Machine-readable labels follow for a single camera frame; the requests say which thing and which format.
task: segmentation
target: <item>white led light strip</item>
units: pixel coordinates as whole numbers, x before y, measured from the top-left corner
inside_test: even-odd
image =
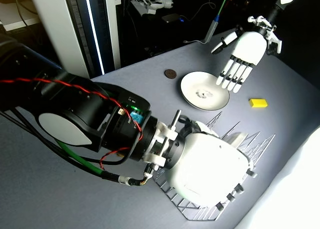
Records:
[[[90,18],[91,28],[92,28],[92,32],[93,32],[93,38],[94,38],[95,48],[98,53],[101,72],[102,72],[102,75],[104,75],[105,70],[104,70],[104,65],[102,64],[102,59],[101,59],[101,54],[100,54],[100,49],[99,49],[99,44],[98,44],[98,39],[97,39],[97,34],[96,34],[96,28],[95,28],[95,24],[94,24],[94,18],[92,16],[92,11],[91,11],[91,6],[90,6],[90,1],[89,0],[85,0],[85,1],[86,1],[86,6],[87,6],[88,12],[89,12],[89,18]]]

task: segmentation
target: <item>white robotic hand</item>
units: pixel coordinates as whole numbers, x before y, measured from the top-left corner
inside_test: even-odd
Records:
[[[219,53],[224,47],[239,37],[236,42],[230,59],[219,75],[216,84],[229,91],[237,93],[242,84],[246,81],[254,66],[256,66],[265,54],[266,49],[270,54],[272,43],[276,45],[276,53],[281,52],[282,41],[279,40],[273,31],[276,26],[272,27],[263,16],[254,19],[253,16],[248,18],[248,22],[254,23],[257,31],[248,31],[241,34],[240,30],[236,30],[229,34],[226,38],[222,38],[221,42],[211,51],[212,54]]]

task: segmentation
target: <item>brown round object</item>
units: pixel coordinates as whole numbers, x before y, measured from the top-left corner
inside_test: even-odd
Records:
[[[175,79],[177,77],[176,71],[171,70],[171,69],[165,70],[164,74],[169,79]]]

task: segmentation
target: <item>metal rack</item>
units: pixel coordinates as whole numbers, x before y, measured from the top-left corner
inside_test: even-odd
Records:
[[[207,126],[211,129],[213,125],[217,122],[219,117],[221,116],[222,112],[216,115],[211,121],[207,123]],[[238,125],[234,125],[230,130],[228,130],[222,137],[228,136]],[[270,137],[260,141],[259,143],[253,142],[258,138],[260,132],[256,132],[252,135],[248,135],[243,143],[239,146],[239,150],[245,154],[252,162],[253,166],[257,164],[259,159],[265,153],[266,149],[269,147],[270,143],[275,138],[276,134],[271,135]],[[212,207],[201,207],[200,205],[194,204],[180,195],[178,195],[175,190],[170,187],[169,183],[165,177],[165,170],[160,169],[158,170],[157,174],[154,175],[154,181],[159,185],[165,195],[170,199],[170,201],[178,208],[178,210],[183,214],[183,216],[189,221],[216,221],[221,214],[224,212],[226,207],[232,202],[235,198],[234,195],[236,193],[241,194],[244,190],[241,186],[242,182],[247,178],[247,174],[243,176],[243,179],[236,188],[226,196],[225,201],[219,202],[217,205]]]

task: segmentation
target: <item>green cable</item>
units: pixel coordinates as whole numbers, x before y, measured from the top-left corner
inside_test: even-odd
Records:
[[[78,156],[77,154],[75,154],[66,144],[64,144],[63,142],[59,141],[59,140],[55,140],[58,145],[66,152],[68,153],[68,155],[70,157],[72,157],[73,159],[75,159],[77,162],[81,163],[82,165],[84,165],[85,167],[89,168],[90,170],[94,171],[95,173],[97,173],[98,175],[101,175],[103,170],[101,170],[100,168],[92,165],[90,162],[86,161],[85,159],[81,158],[80,156]]]
[[[219,10],[219,12],[218,12],[218,16],[220,16],[220,13],[221,13],[221,11],[222,11],[222,8],[224,8],[225,3],[226,3],[226,0],[223,0],[223,3],[222,3],[222,5],[221,5],[221,7],[220,7],[220,10]]]

